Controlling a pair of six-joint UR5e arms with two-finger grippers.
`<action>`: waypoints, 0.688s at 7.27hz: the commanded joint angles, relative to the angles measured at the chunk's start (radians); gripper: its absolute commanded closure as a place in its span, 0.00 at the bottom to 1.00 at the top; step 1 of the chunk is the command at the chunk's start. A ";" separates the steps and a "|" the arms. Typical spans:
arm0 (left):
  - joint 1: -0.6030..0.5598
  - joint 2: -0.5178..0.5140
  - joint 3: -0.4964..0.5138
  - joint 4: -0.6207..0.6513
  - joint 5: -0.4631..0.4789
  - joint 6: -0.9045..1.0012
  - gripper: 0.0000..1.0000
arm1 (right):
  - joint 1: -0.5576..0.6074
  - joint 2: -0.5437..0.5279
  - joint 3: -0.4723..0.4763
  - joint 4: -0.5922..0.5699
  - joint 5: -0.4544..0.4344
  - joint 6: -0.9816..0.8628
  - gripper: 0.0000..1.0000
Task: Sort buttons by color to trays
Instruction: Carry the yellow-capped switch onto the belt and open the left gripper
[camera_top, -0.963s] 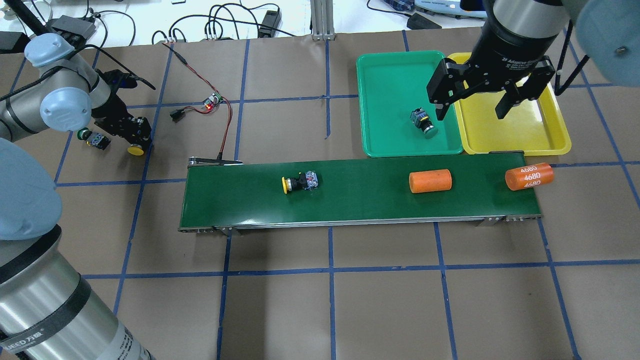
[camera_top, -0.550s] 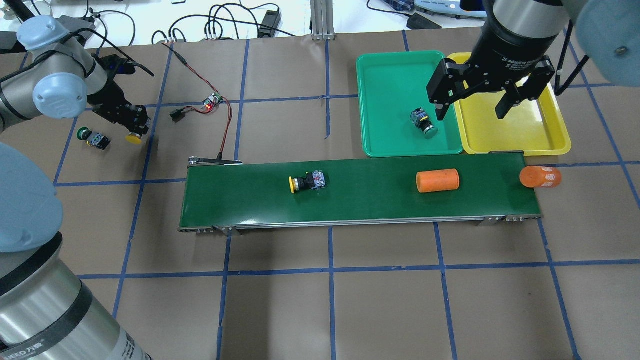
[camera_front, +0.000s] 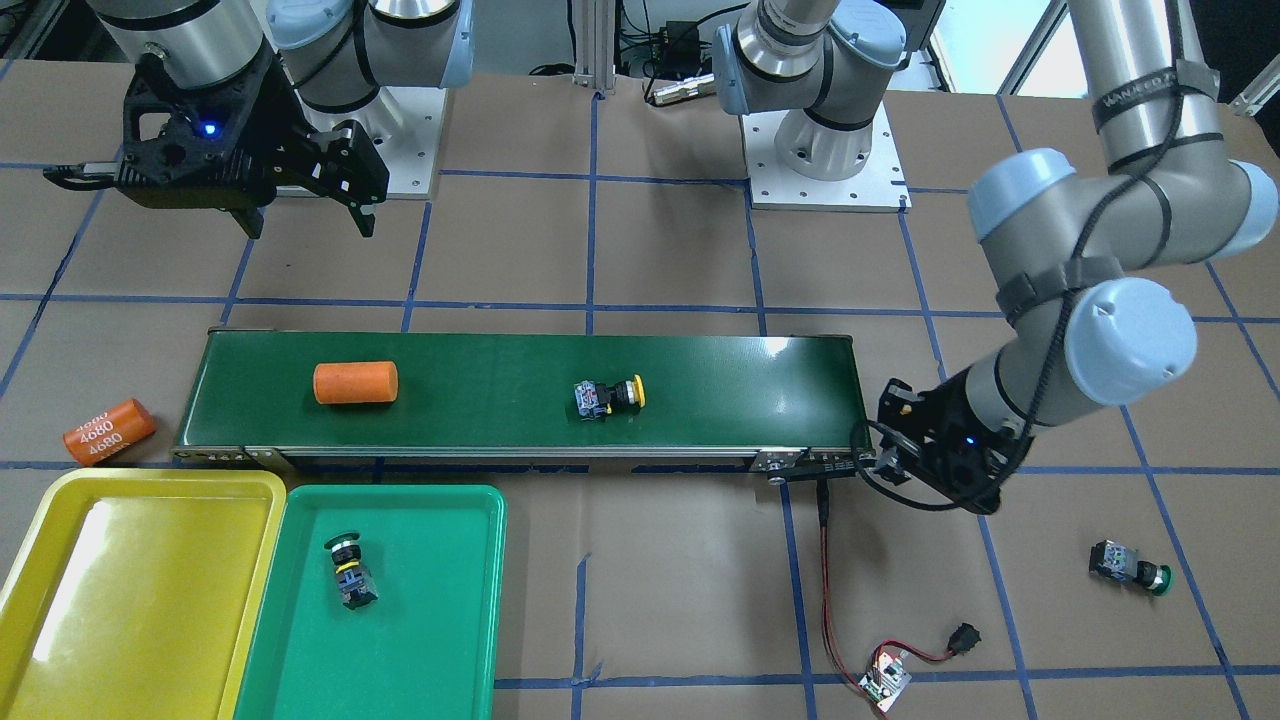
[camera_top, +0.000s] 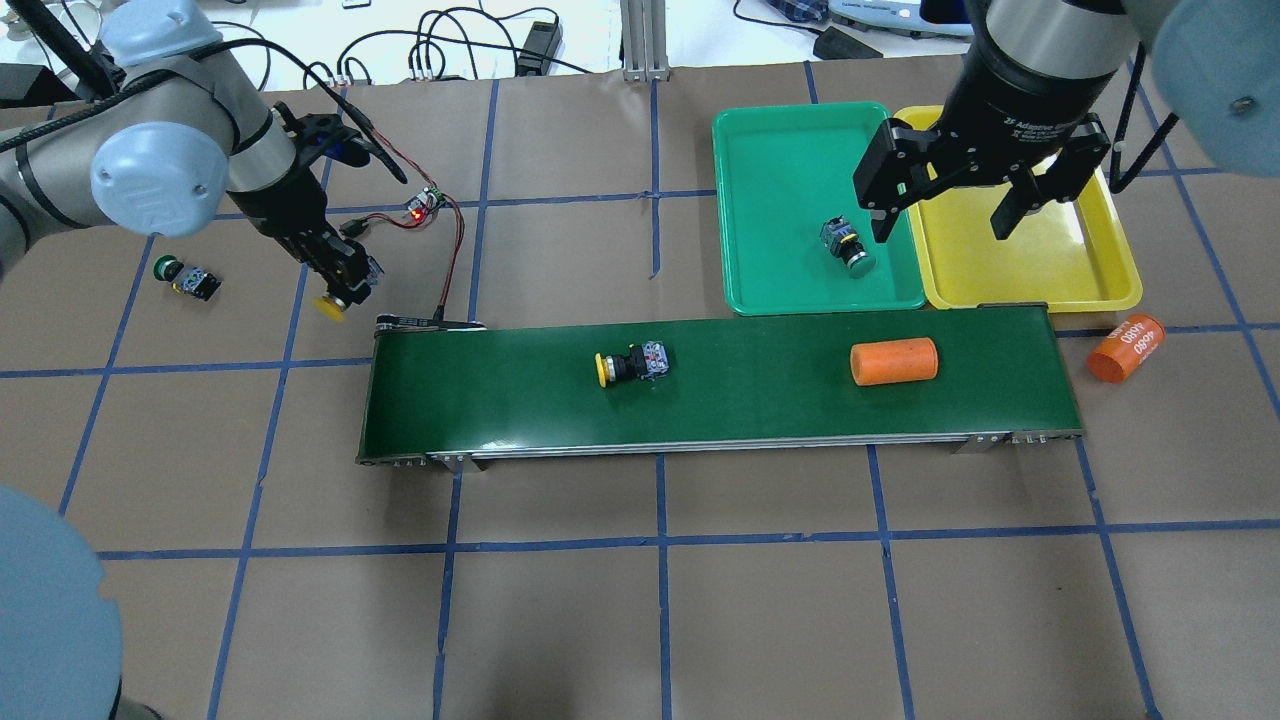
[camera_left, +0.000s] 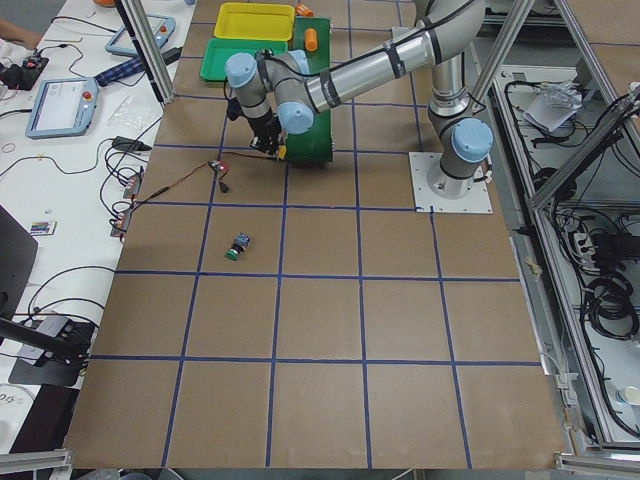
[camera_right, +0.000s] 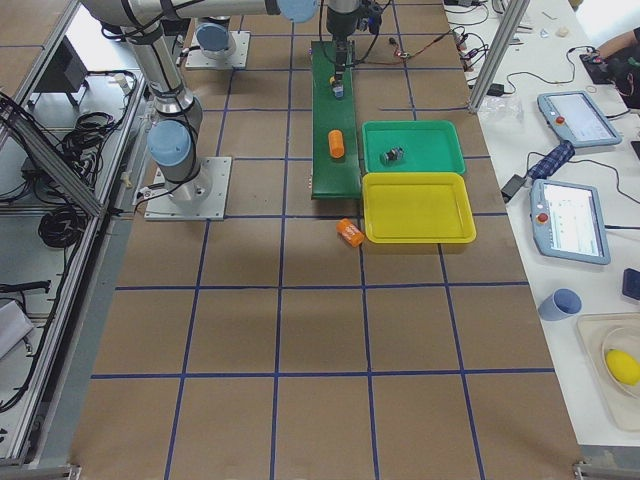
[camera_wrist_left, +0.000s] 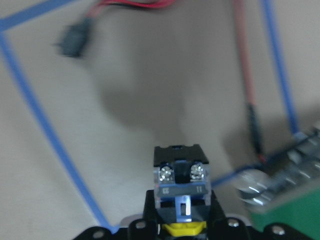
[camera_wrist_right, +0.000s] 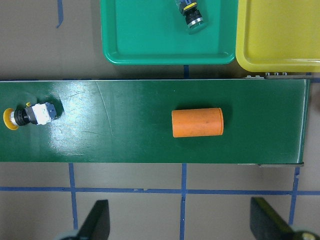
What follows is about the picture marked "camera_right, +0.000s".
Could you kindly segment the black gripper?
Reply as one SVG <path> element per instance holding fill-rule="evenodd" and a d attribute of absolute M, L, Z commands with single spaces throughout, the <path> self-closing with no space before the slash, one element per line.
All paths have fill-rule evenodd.
<path fill-rule="evenodd" d="M 326 13 L 326 28 L 335 46 L 333 83 L 342 83 L 342 75 L 349 68 L 349 38 L 357 30 L 379 34 L 380 4 L 369 0 L 329 0 Z"/>

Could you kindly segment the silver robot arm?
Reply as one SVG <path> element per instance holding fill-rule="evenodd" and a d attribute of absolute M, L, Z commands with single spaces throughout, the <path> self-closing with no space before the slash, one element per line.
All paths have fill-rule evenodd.
<path fill-rule="evenodd" d="M 377 36 L 384 7 L 375 1 L 278 1 L 280 14 L 293 23 L 304 23 L 320 15 L 319 30 L 331 34 L 320 43 L 320 51 L 333 66 L 330 85 L 334 95 L 342 95 L 346 72 L 365 61 L 356 58 L 349 37 L 356 31 Z M 250 33 L 233 31 L 229 16 L 208 16 L 196 21 L 191 45 L 183 50 L 189 69 L 244 69 Z"/>
<path fill-rule="evenodd" d="M 115 27 L 116 38 L 132 48 L 154 97 L 157 124 L 147 135 L 147 148 L 164 177 L 171 202 L 191 206 L 206 197 L 207 174 L 196 154 L 202 108 L 185 86 L 164 37 L 163 19 L 180 20 L 194 1 L 85 1 L 83 6 L 102 24 Z"/>

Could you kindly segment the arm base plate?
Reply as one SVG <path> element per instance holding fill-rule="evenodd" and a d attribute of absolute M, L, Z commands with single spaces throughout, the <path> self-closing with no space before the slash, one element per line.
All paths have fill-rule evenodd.
<path fill-rule="evenodd" d="M 194 35 L 185 67 L 188 70 L 242 70 L 246 68 L 251 34 L 249 31 L 226 31 L 206 39 Z"/>
<path fill-rule="evenodd" d="M 174 184 L 166 184 L 159 168 L 154 182 L 161 187 L 149 194 L 144 218 L 148 221 L 222 221 L 225 215 L 231 157 L 199 157 L 200 172 L 172 193 Z"/>

